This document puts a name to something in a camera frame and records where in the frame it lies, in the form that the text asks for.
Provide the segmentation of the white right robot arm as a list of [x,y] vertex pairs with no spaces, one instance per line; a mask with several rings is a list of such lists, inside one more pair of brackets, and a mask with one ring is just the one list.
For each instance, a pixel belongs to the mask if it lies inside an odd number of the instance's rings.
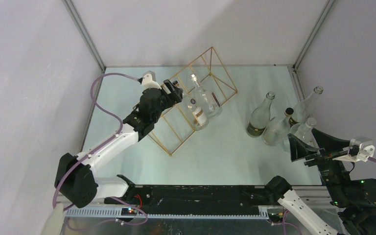
[[[376,179],[352,180],[344,162],[371,161],[375,146],[365,137],[343,140],[317,129],[311,131],[318,146],[313,147],[293,134],[288,134],[291,160],[305,159],[308,167],[316,166],[326,186],[331,205],[341,209],[338,217],[351,235],[376,235]],[[293,214],[313,235],[337,235],[339,232],[322,220],[299,197],[281,176],[264,187],[265,198],[272,205],[280,204]]]

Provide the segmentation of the clear bottle black gold label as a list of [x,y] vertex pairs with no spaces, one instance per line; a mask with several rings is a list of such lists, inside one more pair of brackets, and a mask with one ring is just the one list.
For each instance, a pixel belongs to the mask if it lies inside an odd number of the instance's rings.
[[266,97],[263,100],[263,102],[252,112],[249,119],[249,124],[246,128],[246,132],[250,137],[256,138],[263,134],[267,124],[270,121],[270,108],[274,98],[275,93],[269,91],[266,94]]

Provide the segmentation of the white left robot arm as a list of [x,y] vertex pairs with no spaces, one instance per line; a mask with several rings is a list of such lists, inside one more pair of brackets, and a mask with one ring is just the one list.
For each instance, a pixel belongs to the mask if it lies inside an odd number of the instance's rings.
[[161,114],[182,101],[178,82],[166,79],[163,86],[145,89],[137,107],[110,137],[96,147],[72,155],[64,154],[58,165],[55,196],[62,194],[74,206],[83,208],[99,198],[116,197],[124,204],[133,202],[135,190],[124,176],[102,178],[97,172],[126,148],[146,137]]

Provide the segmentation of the clear bottle black cap white label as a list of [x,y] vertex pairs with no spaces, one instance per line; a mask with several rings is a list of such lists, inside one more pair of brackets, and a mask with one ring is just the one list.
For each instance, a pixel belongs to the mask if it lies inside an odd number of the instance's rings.
[[178,81],[174,81],[174,84],[183,91],[182,101],[181,103],[178,103],[178,107],[182,111],[182,114],[195,131],[204,129],[208,125],[209,120],[202,107],[193,96],[186,93],[185,90],[180,87]]

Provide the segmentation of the clear bottle black cap front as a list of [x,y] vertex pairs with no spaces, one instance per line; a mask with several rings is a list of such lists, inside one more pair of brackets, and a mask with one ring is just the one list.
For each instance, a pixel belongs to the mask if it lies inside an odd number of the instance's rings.
[[293,113],[293,108],[286,108],[284,117],[274,117],[268,122],[262,135],[266,145],[276,146],[285,138],[290,129],[289,119]]

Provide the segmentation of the squat clear glass bottle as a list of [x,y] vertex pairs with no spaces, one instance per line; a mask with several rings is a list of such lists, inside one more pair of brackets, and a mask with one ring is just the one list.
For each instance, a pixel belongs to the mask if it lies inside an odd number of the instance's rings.
[[316,119],[310,117],[306,120],[305,123],[297,123],[293,125],[288,133],[293,134],[294,136],[302,140],[304,143],[314,147],[311,130],[316,126],[316,124]]

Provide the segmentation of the greenish bottle black label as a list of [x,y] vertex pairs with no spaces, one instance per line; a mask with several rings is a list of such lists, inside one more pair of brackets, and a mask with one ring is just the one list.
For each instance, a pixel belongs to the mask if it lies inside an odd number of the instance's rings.
[[290,127],[298,123],[306,122],[314,110],[316,100],[323,93],[323,91],[324,88],[322,86],[316,86],[306,99],[293,107],[294,113],[289,119]]

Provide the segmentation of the clear bottle silver cap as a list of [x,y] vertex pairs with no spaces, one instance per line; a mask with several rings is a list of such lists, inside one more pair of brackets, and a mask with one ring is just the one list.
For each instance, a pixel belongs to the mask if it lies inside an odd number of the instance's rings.
[[206,90],[195,74],[191,75],[191,81],[194,84],[192,94],[207,117],[212,119],[219,116],[222,113],[222,108],[215,94],[210,90]]

